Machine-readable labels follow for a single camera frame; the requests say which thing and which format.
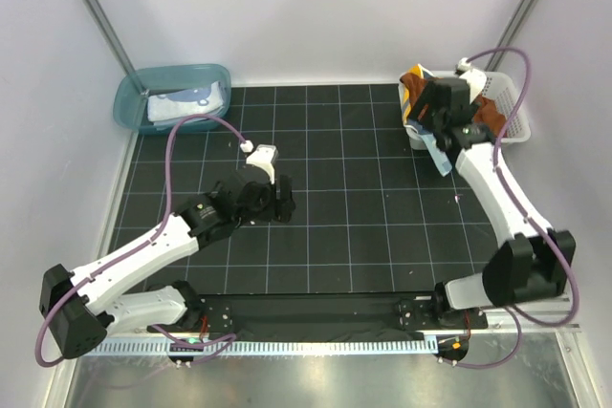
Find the blue bear towel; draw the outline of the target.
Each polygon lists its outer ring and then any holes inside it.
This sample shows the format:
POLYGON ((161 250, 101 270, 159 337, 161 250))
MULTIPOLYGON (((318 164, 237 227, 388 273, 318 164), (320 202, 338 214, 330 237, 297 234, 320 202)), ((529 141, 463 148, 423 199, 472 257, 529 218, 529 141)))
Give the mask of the blue bear towel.
POLYGON ((217 115, 226 102, 226 86, 219 80, 208 86, 154 95, 147 101, 147 119, 160 124, 192 115, 217 115))

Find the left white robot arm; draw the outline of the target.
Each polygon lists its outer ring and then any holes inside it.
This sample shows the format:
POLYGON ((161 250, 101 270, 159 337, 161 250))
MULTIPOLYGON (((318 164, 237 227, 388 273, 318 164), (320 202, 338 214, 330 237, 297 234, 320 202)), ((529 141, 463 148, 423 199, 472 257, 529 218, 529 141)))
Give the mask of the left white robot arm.
POLYGON ((88 265, 57 264, 42 278, 39 309, 44 318, 35 349, 51 334, 62 359, 94 350, 107 336, 132 329, 174 325, 199 327, 203 305, 186 281, 155 292, 132 288, 166 266, 228 239, 250 222, 288 223, 295 211, 293 181, 274 181, 251 166, 234 171, 214 188, 175 207, 161 223, 131 243, 88 265))

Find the brown towel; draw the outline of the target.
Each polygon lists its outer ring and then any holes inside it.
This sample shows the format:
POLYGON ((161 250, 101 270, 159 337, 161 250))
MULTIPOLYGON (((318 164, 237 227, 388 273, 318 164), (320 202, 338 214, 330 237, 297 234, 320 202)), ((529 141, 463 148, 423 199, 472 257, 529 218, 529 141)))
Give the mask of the brown towel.
MULTIPOLYGON (((410 69, 400 77, 400 82, 404 87, 404 95, 401 99, 403 124, 407 123, 412 107, 426 87, 426 83, 432 78, 435 78, 435 76, 420 70, 418 67, 410 69)), ((498 135, 506 122, 506 117, 497 110, 492 99, 479 95, 474 102, 477 110, 472 120, 476 123, 486 124, 495 135, 498 135)))

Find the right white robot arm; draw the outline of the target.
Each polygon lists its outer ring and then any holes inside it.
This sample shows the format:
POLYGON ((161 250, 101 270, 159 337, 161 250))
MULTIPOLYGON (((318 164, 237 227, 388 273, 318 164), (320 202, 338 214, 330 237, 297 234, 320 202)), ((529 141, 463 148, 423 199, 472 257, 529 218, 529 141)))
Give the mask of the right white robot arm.
POLYGON ((576 284, 570 268, 575 238, 554 230, 530 205, 502 158, 500 140, 488 125, 474 121, 479 92, 464 75, 431 78, 408 115, 470 185, 498 245, 481 272, 437 285, 430 314, 443 328, 454 327, 466 310, 517 308, 559 297, 576 284))

